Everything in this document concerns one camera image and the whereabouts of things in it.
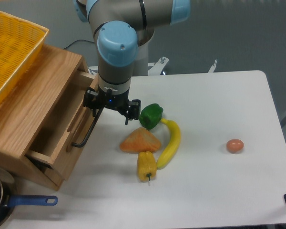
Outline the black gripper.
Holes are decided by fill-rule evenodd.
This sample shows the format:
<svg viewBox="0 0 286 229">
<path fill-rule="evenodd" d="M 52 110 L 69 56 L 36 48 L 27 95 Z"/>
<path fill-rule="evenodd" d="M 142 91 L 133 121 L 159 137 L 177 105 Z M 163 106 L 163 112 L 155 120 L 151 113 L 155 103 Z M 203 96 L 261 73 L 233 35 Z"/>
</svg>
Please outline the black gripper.
<svg viewBox="0 0 286 229">
<path fill-rule="evenodd" d="M 95 117 L 97 110 L 107 108 L 115 110 L 122 115 L 125 115 L 125 125 L 131 120 L 139 120 L 141 113 L 141 100 L 128 99 L 129 89 L 121 94 L 117 94 L 113 89 L 108 88 L 103 90 L 98 86 L 98 93 L 91 87 L 87 87 L 83 96 L 83 107 L 92 110 L 92 116 Z"/>
</svg>

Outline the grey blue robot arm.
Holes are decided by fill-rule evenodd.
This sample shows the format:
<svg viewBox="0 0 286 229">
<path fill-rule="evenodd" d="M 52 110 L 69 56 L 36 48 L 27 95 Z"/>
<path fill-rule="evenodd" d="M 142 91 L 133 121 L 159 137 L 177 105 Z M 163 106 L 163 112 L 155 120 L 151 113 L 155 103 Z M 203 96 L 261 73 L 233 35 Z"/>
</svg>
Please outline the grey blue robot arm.
<svg viewBox="0 0 286 229">
<path fill-rule="evenodd" d="M 103 108 L 126 121 L 139 118 L 141 101 L 128 99 L 140 34 L 188 19 L 188 0 L 75 0 L 78 17 L 88 22 L 98 54 L 97 88 L 88 88 L 83 106 L 94 117 Z"/>
</svg>

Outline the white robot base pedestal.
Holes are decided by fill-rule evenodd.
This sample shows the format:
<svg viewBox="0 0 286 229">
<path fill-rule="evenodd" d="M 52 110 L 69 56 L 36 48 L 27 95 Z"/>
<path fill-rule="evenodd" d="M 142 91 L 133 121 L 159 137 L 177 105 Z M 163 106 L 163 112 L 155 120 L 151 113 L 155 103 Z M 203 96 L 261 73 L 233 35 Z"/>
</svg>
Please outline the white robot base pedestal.
<svg viewBox="0 0 286 229">
<path fill-rule="evenodd" d="M 137 32 L 127 23 L 102 25 L 94 36 L 99 76 L 119 84 L 133 76 L 148 75 L 148 45 L 152 37 L 153 31 Z"/>
</svg>

